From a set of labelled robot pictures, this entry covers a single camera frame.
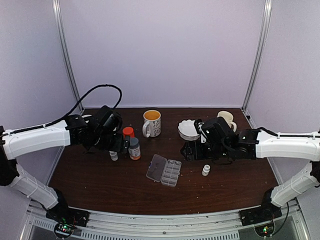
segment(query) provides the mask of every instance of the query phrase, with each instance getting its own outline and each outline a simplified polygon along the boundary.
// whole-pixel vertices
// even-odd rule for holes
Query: table
[[[161,112],[161,135],[144,138],[143,113]],[[184,140],[177,130],[185,119],[214,118],[219,108],[119,108],[123,126],[132,126],[140,141],[141,159],[133,161],[119,154],[111,161],[108,152],[94,150],[84,154],[81,145],[65,148],[49,186],[63,192],[71,207],[119,214],[182,215],[213,213],[257,206],[264,192],[277,185],[266,159],[236,160],[232,165],[218,165],[210,160],[184,160],[180,149]],[[84,114],[94,114],[87,109]],[[240,109],[227,109],[234,115],[238,130],[250,128]],[[154,154],[182,161],[176,187],[164,186],[146,177]],[[210,164],[208,176],[202,168]]]

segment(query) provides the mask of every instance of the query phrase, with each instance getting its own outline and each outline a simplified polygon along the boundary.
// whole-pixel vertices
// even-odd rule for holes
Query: dark brown tabletop
[[[161,112],[161,134],[154,138],[142,135],[143,113]],[[236,160],[219,165],[210,160],[186,161],[180,154],[184,140],[178,123],[185,119],[214,118],[218,108],[119,108],[123,126],[132,126],[140,141],[141,159],[118,154],[111,161],[107,151],[84,154],[81,145],[65,148],[50,186],[63,192],[71,207],[121,214],[176,215],[212,213],[257,206],[264,192],[277,185],[266,159]],[[234,115],[238,130],[250,128],[240,109],[227,109]],[[87,109],[94,114],[96,109]],[[164,186],[146,177],[154,154],[182,162],[176,187]],[[208,176],[202,168],[210,164]]]

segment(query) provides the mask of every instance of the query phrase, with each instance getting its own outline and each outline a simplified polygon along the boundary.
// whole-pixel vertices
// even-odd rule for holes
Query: cup handle
[[[150,122],[149,121],[146,121],[143,126],[142,126],[142,133],[143,133],[143,136],[145,138],[149,138],[150,137]]]
[[[233,131],[236,132],[237,131],[237,124],[235,122],[230,122],[230,124],[233,126]]]

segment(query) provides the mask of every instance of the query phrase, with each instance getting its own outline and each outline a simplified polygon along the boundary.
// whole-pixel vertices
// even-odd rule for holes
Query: white mug
[[[226,123],[229,125],[231,129],[233,129],[234,132],[237,131],[237,124],[233,122],[234,116],[228,112],[228,111],[220,111],[218,112],[217,117],[223,117]]]
[[[144,124],[142,133],[145,138],[156,137],[161,133],[161,113],[157,110],[149,110],[143,114]]]

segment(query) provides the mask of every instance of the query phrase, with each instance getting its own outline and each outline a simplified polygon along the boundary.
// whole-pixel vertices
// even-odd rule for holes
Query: robotic arm
[[[47,217],[58,223],[85,227],[89,213],[69,208],[59,190],[38,181],[17,163],[16,158],[47,148],[80,144],[87,150],[95,147],[126,153],[130,138],[117,133],[121,126],[121,116],[107,106],[93,116],[69,115],[54,124],[6,131],[1,126],[0,186],[14,188],[39,202],[47,211]]]
[[[308,159],[310,162],[284,184],[265,192],[261,206],[240,211],[242,225],[257,224],[281,217],[280,208],[291,199],[320,185],[320,132],[275,133],[263,127],[243,130],[235,134],[222,117],[217,117],[195,128],[203,136],[186,142],[181,149],[188,161],[221,157],[236,159],[262,159],[286,157]]]

